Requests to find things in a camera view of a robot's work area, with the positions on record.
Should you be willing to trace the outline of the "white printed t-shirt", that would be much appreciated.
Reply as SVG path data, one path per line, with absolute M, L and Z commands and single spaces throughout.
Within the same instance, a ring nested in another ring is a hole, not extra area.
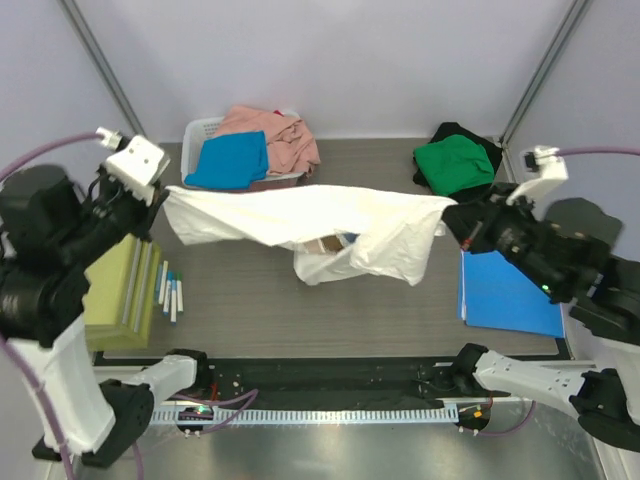
M 304 283 L 365 274 L 411 286 L 424 277 L 442 216 L 454 200 L 368 188 L 309 185 L 251 193 L 172 186 L 164 203 L 185 245 L 250 240 L 293 252 Z

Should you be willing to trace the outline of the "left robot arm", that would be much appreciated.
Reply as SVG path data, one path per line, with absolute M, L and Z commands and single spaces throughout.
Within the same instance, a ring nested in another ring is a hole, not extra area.
M 170 351 L 127 381 L 98 381 L 85 340 L 87 269 L 126 236 L 147 239 L 168 193 L 142 200 L 101 173 L 99 197 L 80 197 L 65 170 L 39 165 L 11 174 L 1 191 L 2 229 L 14 255 L 1 263 L 1 343 L 35 400 L 44 435 L 36 459 L 107 468 L 146 431 L 156 406 L 211 391 L 204 353 Z

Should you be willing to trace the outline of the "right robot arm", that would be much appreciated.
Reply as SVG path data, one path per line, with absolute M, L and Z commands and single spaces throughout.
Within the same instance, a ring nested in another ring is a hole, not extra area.
M 442 219 L 462 250 L 496 252 L 601 345 L 604 369 L 563 370 L 466 344 L 449 367 L 453 388 L 471 396 L 506 393 L 577 420 L 594 439 L 639 450 L 639 263 L 614 254 L 622 222 L 584 198 L 551 203 L 510 199 L 513 184 L 448 206 Z

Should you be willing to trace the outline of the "green t-shirt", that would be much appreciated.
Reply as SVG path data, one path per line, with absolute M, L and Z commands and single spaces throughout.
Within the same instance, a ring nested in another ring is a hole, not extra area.
M 491 184 L 495 178 L 485 148 L 462 135 L 418 147 L 413 156 L 429 188 L 439 196 Z

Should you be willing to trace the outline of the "white plastic laundry basket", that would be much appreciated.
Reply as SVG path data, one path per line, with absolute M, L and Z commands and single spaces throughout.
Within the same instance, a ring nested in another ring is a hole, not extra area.
M 223 120 L 224 116 L 196 119 L 186 126 L 180 163 L 180 174 L 183 186 L 186 186 L 186 177 L 192 174 L 198 166 L 200 152 L 204 142 L 214 137 Z M 294 187 L 302 177 L 303 172 L 267 175 L 264 179 L 253 182 L 248 187 L 248 191 Z

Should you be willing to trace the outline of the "blue t-shirt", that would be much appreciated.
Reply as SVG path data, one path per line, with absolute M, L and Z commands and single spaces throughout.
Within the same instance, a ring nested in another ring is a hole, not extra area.
M 213 190 L 243 190 L 266 178 L 269 170 L 263 131 L 241 132 L 205 140 L 193 173 L 184 183 Z

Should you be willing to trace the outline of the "black t-shirt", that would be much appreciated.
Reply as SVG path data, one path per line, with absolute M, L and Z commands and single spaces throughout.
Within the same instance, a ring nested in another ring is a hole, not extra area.
M 468 139 L 472 140 L 473 142 L 483 146 L 489 156 L 490 162 L 495 170 L 495 177 L 496 174 L 499 170 L 499 167 L 501 165 L 502 162 L 502 156 L 503 156 L 503 151 L 502 148 L 497 146 L 495 143 L 493 143 L 492 141 L 481 137 L 479 135 L 476 135 L 475 133 L 467 130 L 466 128 L 462 127 L 459 123 L 456 122 L 444 122 L 442 123 L 436 130 L 434 136 L 431 138 L 431 140 L 427 143 L 435 143 L 435 142 L 439 142 L 441 140 L 444 140 L 445 138 L 452 136 L 452 135 L 462 135 L 467 137 Z M 428 183 L 425 180 L 425 177 L 420 173 L 420 171 L 418 170 L 418 167 L 416 165 L 416 162 L 414 160 L 414 156 L 413 156 L 413 164 L 415 166 L 415 173 L 413 175 L 412 181 L 414 184 L 425 187 L 427 189 L 429 189 L 434 195 L 436 195 L 430 188 Z M 477 187 L 473 187 L 473 188 L 468 188 L 468 189 L 464 189 L 461 190 L 457 193 L 451 194 L 450 196 L 443 196 L 443 197 L 448 197 L 451 198 L 453 200 L 455 200 L 458 203 L 469 203 L 472 201 L 475 201 L 477 199 L 480 198 L 480 196 L 493 184 L 493 182 L 491 184 L 486 184 L 486 185 L 481 185 L 481 186 L 477 186 Z

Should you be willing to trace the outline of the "white marker pen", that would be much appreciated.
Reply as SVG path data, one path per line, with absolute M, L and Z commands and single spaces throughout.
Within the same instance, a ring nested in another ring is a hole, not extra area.
M 168 262 L 164 260 L 159 267 L 158 280 L 157 280 L 157 302 L 159 305 L 164 304 L 166 281 L 168 273 Z
M 163 314 L 169 315 L 171 309 L 171 298 L 173 291 L 173 273 L 169 271 L 166 276 L 165 289 L 164 289 L 164 301 L 163 301 Z
M 182 314 L 184 312 L 184 299 L 183 299 L 183 286 L 182 280 L 178 278 L 176 280 L 176 302 L 177 312 Z
M 177 280 L 174 273 L 171 274 L 171 300 L 170 300 L 170 322 L 172 325 L 177 324 L 178 317 L 178 290 Z

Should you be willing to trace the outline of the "blue folder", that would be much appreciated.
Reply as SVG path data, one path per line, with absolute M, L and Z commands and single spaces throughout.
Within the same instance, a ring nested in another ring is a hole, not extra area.
M 565 335 L 561 307 L 498 252 L 460 254 L 458 317 L 470 327 Z

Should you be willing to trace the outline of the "yellow-green foam block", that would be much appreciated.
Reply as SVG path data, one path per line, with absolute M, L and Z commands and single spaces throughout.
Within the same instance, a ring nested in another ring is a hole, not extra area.
M 128 235 L 86 271 L 90 289 L 83 299 L 89 350 L 148 346 L 161 249 Z

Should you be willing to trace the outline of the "pink t-shirt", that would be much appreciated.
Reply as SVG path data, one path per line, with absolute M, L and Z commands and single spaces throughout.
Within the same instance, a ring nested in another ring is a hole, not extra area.
M 321 163 L 316 140 L 298 116 L 233 106 L 216 129 L 215 136 L 259 131 L 266 139 L 269 174 L 310 176 Z

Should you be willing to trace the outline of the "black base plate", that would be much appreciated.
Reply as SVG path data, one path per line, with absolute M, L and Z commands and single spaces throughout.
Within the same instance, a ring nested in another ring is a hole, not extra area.
M 200 400 L 227 400 L 257 389 L 260 401 L 276 404 L 331 397 L 361 403 L 377 393 L 385 399 L 406 395 L 429 400 L 489 394 L 435 357 L 211 359 L 209 368 L 207 379 L 181 393 Z

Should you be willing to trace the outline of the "left aluminium frame post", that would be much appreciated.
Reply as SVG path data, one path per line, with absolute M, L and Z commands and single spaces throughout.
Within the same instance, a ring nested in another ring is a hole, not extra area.
M 134 111 L 134 108 L 116 77 L 98 40 L 87 23 L 75 0 L 57 0 L 61 11 L 78 37 L 98 76 L 106 87 L 117 109 L 124 117 L 129 128 L 136 134 L 145 135 L 146 131 Z

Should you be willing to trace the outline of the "aluminium frame post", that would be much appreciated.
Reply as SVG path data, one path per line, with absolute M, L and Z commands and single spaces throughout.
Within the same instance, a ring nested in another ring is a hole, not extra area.
M 117 109 L 124 117 L 129 128 L 136 134 L 145 135 L 146 131 L 134 111 L 134 108 L 116 77 L 98 40 L 87 23 L 75 0 L 57 0 L 61 11 L 78 37 L 98 76 L 106 87 Z
M 508 144 L 513 138 L 592 4 L 593 1 L 591 0 L 573 0 L 570 2 L 568 10 L 552 35 L 549 45 L 536 66 L 502 135 L 499 137 L 502 145 Z

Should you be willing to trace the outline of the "right aluminium frame post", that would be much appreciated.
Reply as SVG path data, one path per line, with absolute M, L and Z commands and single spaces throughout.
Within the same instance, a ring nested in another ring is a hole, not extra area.
M 591 0 L 573 0 L 570 2 L 568 10 L 552 35 L 549 45 L 536 66 L 502 135 L 499 137 L 502 145 L 508 144 L 513 138 L 592 4 L 593 1 Z

